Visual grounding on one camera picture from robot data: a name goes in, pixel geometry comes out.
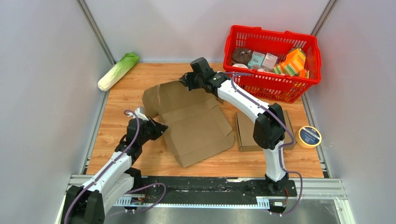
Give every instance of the brown box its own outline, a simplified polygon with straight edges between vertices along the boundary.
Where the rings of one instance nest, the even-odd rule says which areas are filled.
[[[287,111],[283,111],[285,118],[285,124],[288,129],[294,134],[293,128],[291,127],[291,122]],[[236,125],[236,139],[238,141],[238,148],[240,152],[253,152],[262,151],[262,148],[257,145],[253,139],[253,129],[255,124],[250,120],[244,113],[235,113],[235,125]],[[291,142],[290,136],[285,133],[284,143]],[[283,148],[284,150],[292,150],[296,143]]]
[[[179,81],[144,91],[146,116],[169,126],[164,138],[176,161],[187,167],[234,145],[232,128],[216,98],[203,89],[188,91]]]

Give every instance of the unfolded cardboard box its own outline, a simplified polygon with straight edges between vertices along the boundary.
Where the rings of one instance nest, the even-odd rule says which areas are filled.
[[[294,134],[294,131],[291,127],[291,122],[289,119],[289,115],[287,111],[283,111],[283,115],[285,118],[285,124],[287,128]],[[254,152],[254,151],[262,151],[262,148],[257,145],[255,140],[253,139],[253,130],[255,124],[249,119],[244,113],[236,112],[235,113],[235,125],[236,125],[236,138],[238,141],[238,148],[240,152]],[[291,142],[290,136],[285,133],[284,143]],[[295,146],[295,143],[290,146],[286,146],[284,150],[292,150]]]
[[[234,145],[232,128],[216,98],[203,89],[188,91],[173,81],[147,89],[142,100],[146,116],[160,116],[169,126],[163,136],[182,167]]]

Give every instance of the yellow tape roll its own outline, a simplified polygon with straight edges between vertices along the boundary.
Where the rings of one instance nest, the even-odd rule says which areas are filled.
[[[304,126],[296,133],[296,141],[304,148],[313,148],[322,142],[322,135],[312,126]]]

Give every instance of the brown round object in basket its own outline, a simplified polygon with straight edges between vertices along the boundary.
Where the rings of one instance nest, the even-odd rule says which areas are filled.
[[[248,65],[250,59],[252,59],[252,51],[247,48],[236,48],[231,56],[234,64]]]

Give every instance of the teal box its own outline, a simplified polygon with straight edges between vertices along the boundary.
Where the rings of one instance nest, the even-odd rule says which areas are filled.
[[[262,62],[264,61],[265,54],[253,51],[252,53],[252,59],[250,59],[250,62],[247,63],[247,67],[249,69],[255,68],[259,69],[261,67]]]

